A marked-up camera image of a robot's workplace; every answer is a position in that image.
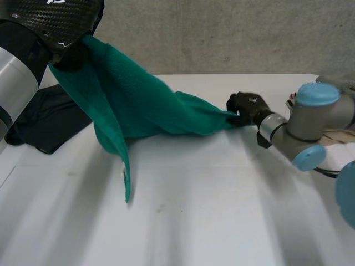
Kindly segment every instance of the towel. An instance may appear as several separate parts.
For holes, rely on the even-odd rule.
[[[90,60],[77,72],[50,66],[64,90],[93,120],[98,141],[126,166],[125,199],[130,200],[130,163],[125,139],[156,134],[211,135],[232,126],[236,114],[182,92],[173,93],[109,44],[87,36]]]

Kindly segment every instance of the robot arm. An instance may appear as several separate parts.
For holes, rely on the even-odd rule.
[[[274,145],[301,171],[318,167],[326,158],[319,141],[325,129],[355,130],[355,99],[340,95],[328,84],[310,83],[297,93],[290,119],[272,112],[257,94],[231,95],[227,109],[239,112],[235,121],[258,127],[257,141],[264,148]],[[355,161],[345,166],[336,181],[336,200],[341,214],[355,229]]]
[[[0,0],[0,139],[37,92],[48,63],[69,58],[102,10],[103,0]]]

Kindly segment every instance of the white table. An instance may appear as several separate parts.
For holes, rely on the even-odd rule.
[[[225,108],[237,91],[285,100],[314,75],[167,75],[174,90]],[[257,146],[255,129],[210,137],[155,136],[130,145],[134,200],[122,162],[92,126],[54,155],[6,147],[0,155],[0,266],[353,265],[355,231],[334,180],[300,173]],[[327,165],[355,160],[331,147]]]

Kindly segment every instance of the black fabric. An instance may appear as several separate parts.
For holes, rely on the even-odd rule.
[[[52,154],[90,123],[91,119],[58,84],[36,93],[5,140],[10,145],[27,143]]]

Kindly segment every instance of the gray wall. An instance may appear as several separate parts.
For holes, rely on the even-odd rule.
[[[96,36],[153,74],[338,74],[355,0],[106,0]]]

